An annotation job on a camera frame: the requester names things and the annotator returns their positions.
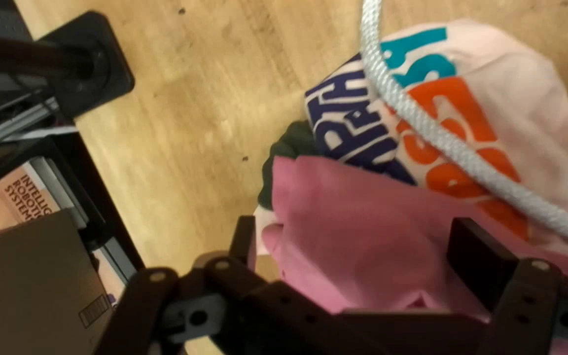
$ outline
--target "clothing pile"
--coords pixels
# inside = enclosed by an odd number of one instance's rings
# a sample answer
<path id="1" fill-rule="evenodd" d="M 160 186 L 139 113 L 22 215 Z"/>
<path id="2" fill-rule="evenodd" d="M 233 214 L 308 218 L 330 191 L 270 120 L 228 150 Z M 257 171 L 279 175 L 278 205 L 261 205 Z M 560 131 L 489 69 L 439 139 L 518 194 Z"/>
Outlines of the clothing pile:
<path id="1" fill-rule="evenodd" d="M 550 61 L 471 20 L 381 42 L 393 78 L 509 179 L 568 212 L 568 95 Z M 262 170 L 259 253 L 330 312 L 489 313 L 446 262 L 451 221 L 475 220 L 520 257 L 568 275 L 568 241 L 471 179 L 378 97 L 361 56 L 306 92 Z M 568 353 L 554 342 L 552 353 Z"/>

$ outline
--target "white rope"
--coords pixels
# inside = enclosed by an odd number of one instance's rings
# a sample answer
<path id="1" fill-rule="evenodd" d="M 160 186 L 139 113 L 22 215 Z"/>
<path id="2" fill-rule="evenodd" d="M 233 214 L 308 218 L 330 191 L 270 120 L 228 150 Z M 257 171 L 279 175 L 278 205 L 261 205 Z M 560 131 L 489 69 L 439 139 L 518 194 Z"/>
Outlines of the white rope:
<path id="1" fill-rule="evenodd" d="M 382 0 L 363 0 L 361 58 L 365 76 L 379 97 L 394 108 L 422 139 L 441 151 L 476 182 L 518 211 L 568 238 L 568 213 L 510 180 L 467 144 L 430 117 L 392 78 L 380 50 L 379 18 Z"/>

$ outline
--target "wooden floor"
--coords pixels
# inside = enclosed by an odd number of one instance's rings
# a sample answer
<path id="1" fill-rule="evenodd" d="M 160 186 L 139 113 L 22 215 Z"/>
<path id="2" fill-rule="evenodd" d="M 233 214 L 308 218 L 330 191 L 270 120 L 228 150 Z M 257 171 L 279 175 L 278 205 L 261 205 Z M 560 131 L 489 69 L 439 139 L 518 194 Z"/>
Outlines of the wooden floor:
<path id="1" fill-rule="evenodd" d="M 110 19 L 135 90 L 77 126 L 144 262 L 181 273 L 228 246 L 304 90 L 358 48 L 360 0 L 16 2 L 34 38 L 88 9 Z M 568 86 L 568 0 L 385 0 L 382 33 L 463 17 L 539 50 Z"/>

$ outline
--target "dark green cloth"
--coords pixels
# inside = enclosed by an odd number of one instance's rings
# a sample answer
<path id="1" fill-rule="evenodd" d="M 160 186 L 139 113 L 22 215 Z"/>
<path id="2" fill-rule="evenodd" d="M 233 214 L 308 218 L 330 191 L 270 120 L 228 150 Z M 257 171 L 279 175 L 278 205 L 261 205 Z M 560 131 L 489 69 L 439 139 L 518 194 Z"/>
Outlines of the dark green cloth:
<path id="1" fill-rule="evenodd" d="M 291 123 L 284 135 L 271 146 L 269 158 L 262 166 L 262 191 L 257 196 L 258 204 L 266 209 L 273 210 L 271 190 L 273 188 L 273 160 L 276 156 L 295 159 L 300 155 L 319 154 L 308 121 Z"/>

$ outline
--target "barcode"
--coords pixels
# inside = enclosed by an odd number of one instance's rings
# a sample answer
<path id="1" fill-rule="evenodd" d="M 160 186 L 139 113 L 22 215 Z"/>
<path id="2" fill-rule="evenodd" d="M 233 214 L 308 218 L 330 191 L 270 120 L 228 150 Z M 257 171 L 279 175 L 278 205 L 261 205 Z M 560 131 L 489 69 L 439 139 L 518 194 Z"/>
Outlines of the barcode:
<path id="1" fill-rule="evenodd" d="M 90 305 L 86 306 L 84 310 L 78 313 L 83 326 L 88 328 L 93 322 L 104 314 L 109 308 L 108 301 L 104 295 L 96 298 Z"/>

